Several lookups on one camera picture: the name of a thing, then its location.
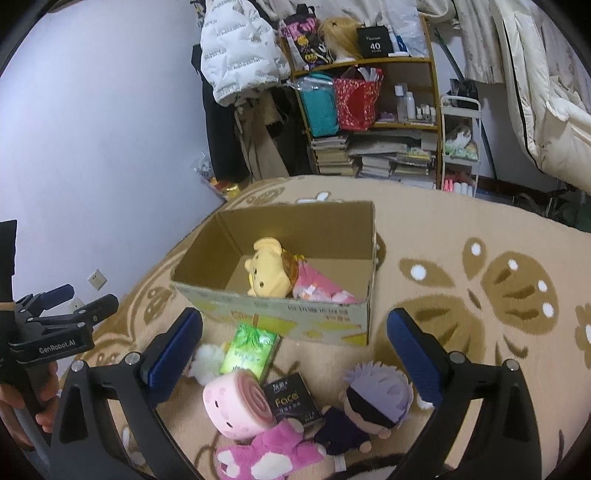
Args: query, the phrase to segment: black box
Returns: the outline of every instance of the black box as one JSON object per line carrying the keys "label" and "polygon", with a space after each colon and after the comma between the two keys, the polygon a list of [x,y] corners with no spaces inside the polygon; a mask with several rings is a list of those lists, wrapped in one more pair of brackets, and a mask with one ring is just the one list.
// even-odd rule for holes
{"label": "black box", "polygon": [[322,418],[299,373],[267,384],[262,389],[277,421],[296,419],[306,426]]}
{"label": "black box", "polygon": [[386,27],[363,27],[357,29],[359,49],[365,59],[388,57],[394,52]]}

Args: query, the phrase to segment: metal screw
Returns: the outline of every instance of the metal screw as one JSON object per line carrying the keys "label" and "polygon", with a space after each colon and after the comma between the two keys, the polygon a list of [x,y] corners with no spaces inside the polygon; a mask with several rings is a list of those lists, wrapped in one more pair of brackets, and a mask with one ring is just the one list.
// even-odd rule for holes
{"label": "metal screw", "polygon": [[71,369],[73,372],[79,372],[83,368],[84,368],[84,362],[82,360],[76,360],[75,362],[72,362]]}
{"label": "metal screw", "polygon": [[452,352],[449,354],[449,359],[455,364],[462,364],[466,361],[466,357],[461,352]]}
{"label": "metal screw", "polygon": [[519,370],[519,363],[516,360],[513,360],[512,358],[509,358],[509,360],[505,362],[505,365],[512,372],[517,372]]}
{"label": "metal screw", "polygon": [[139,362],[140,356],[138,352],[131,352],[125,355],[125,363],[128,365],[135,365]]}

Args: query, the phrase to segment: small bottle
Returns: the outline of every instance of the small bottle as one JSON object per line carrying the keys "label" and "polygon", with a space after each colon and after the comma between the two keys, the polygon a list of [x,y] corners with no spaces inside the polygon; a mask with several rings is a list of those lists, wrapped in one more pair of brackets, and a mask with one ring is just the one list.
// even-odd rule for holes
{"label": "small bottle", "polygon": [[417,119],[417,111],[414,104],[414,95],[412,92],[407,92],[406,96],[406,104],[407,104],[407,115],[409,120],[416,120]]}
{"label": "small bottle", "polygon": [[406,98],[404,96],[404,85],[396,85],[394,87],[394,93],[396,94],[396,110],[398,114],[398,122],[405,124],[408,121]]}

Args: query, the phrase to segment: wall outlet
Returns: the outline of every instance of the wall outlet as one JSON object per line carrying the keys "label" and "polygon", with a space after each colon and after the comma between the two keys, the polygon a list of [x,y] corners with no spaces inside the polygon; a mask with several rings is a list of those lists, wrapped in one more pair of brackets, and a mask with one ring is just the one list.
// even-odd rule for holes
{"label": "wall outlet", "polygon": [[88,282],[92,285],[95,289],[100,290],[103,288],[105,283],[107,283],[106,277],[100,272],[100,270],[96,269],[96,271],[88,277]]}
{"label": "wall outlet", "polygon": [[74,313],[76,310],[84,306],[84,302],[79,299],[78,297],[74,297],[72,301],[68,304],[68,308],[70,313]]}

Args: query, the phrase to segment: purple-haired plush doll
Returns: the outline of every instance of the purple-haired plush doll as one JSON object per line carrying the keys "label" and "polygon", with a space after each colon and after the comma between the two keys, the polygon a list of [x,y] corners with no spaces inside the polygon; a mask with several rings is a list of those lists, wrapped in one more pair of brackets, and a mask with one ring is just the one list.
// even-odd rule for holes
{"label": "purple-haired plush doll", "polygon": [[371,450],[369,435],[387,439],[392,429],[407,416],[413,402],[413,385],[396,367],[370,362],[346,373],[347,390],[339,400],[343,410],[324,407],[326,423],[314,436],[328,455],[342,455],[352,449]]}

